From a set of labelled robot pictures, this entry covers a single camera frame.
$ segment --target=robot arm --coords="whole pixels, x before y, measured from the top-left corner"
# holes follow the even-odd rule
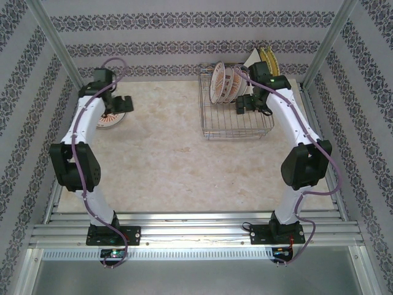
[[[68,191],[75,192],[76,196],[83,199],[82,182],[77,171],[76,164],[72,161],[71,143],[72,136],[76,135],[76,154],[84,173],[87,186],[85,201],[94,214],[102,221],[120,230],[119,220],[113,209],[106,203],[104,195],[98,184],[101,179],[101,168],[95,158],[90,144],[96,131],[97,123],[103,114],[119,114],[133,111],[130,96],[112,96],[113,90],[103,92],[97,99],[93,100],[87,107],[87,102],[98,91],[112,83],[113,72],[108,69],[95,69],[94,81],[79,91],[79,101],[74,120],[61,143],[52,144],[49,153],[55,169],[56,178],[60,185],[65,186]],[[78,115],[85,109],[81,120],[78,122],[77,130],[73,134]],[[90,228],[87,244],[99,240],[100,245],[109,243],[115,245],[119,241],[119,235],[108,230],[104,224],[90,215]]]
[[[266,62],[251,65],[249,75],[252,81],[277,91],[289,100],[283,100],[276,94],[260,87],[254,87],[252,94],[239,96],[236,99],[237,114],[244,114],[245,110],[262,112],[266,116],[274,113],[292,148],[281,165],[281,176],[288,187],[281,204],[273,212],[269,225],[266,226],[268,229],[264,229],[265,226],[260,226],[263,231],[262,240],[268,241],[267,243],[286,243],[294,238],[295,243],[304,243],[304,235],[299,234],[303,233],[303,229],[295,210],[299,214],[304,200],[301,199],[303,193],[311,191],[312,187],[325,177],[329,164],[329,160],[314,143],[319,145],[328,155],[332,153],[332,145],[327,140],[321,141],[311,129],[296,104],[291,86],[285,76],[273,77]]]

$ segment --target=wire dish rack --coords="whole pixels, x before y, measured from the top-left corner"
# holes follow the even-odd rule
[[[209,98],[214,65],[203,64],[199,74],[201,126],[208,140],[259,139],[274,127],[273,116],[261,112],[236,114],[234,103],[212,104]]]

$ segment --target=striped wallpaper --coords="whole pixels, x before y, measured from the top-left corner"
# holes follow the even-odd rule
[[[55,174],[49,146],[71,123],[77,92],[23,1],[0,0],[0,294],[12,294]]]
[[[128,81],[195,80],[201,63],[242,62],[268,45],[301,81],[342,0],[155,2],[44,5],[86,81],[109,56],[126,60]]]
[[[359,1],[309,90],[383,294],[393,294],[392,15],[389,1]]]

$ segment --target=marble table surface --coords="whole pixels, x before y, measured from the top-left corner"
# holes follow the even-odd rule
[[[97,130],[91,146],[115,211],[266,211],[279,205],[286,188],[280,166],[290,151],[279,122],[260,140],[208,141],[197,81],[124,82],[117,93],[131,95],[135,111]],[[295,97],[301,103],[298,92]],[[315,191],[328,191],[324,179]],[[329,196],[310,196],[304,208],[333,205]],[[58,211],[85,209],[63,189]]]

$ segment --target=decorative plate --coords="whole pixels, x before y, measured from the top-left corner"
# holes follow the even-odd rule
[[[213,70],[213,75],[210,82],[210,102],[217,103],[224,90],[225,83],[225,66],[222,61],[219,61]]]
[[[102,115],[101,118],[99,118],[99,121],[97,123],[97,128],[110,128],[118,123],[120,123],[121,120],[124,119],[125,117],[125,112],[122,114],[108,114],[106,116]]]
[[[245,72],[245,71],[242,71],[242,74],[247,76],[247,72]],[[243,79],[242,77],[240,77],[240,79],[241,79],[241,81],[240,81],[240,86],[239,86],[238,93],[235,95],[235,98],[234,98],[234,99],[232,99],[231,101],[229,101],[230,103],[234,103],[235,100],[236,100],[239,96],[244,95],[244,94],[246,93],[247,86],[248,86],[248,85],[247,85],[247,80]]]
[[[234,76],[233,74],[234,74],[234,72],[231,67],[225,69],[224,90],[221,93],[219,103],[223,103],[230,93],[230,90],[232,88],[232,83],[233,83],[233,76]]]
[[[235,70],[234,70],[233,71],[232,87],[231,87],[231,90],[229,91],[228,96],[224,100],[224,103],[230,103],[232,100],[234,100],[237,97],[239,89],[240,89],[240,86],[241,86],[242,79],[243,78],[240,77],[239,74],[236,73]]]

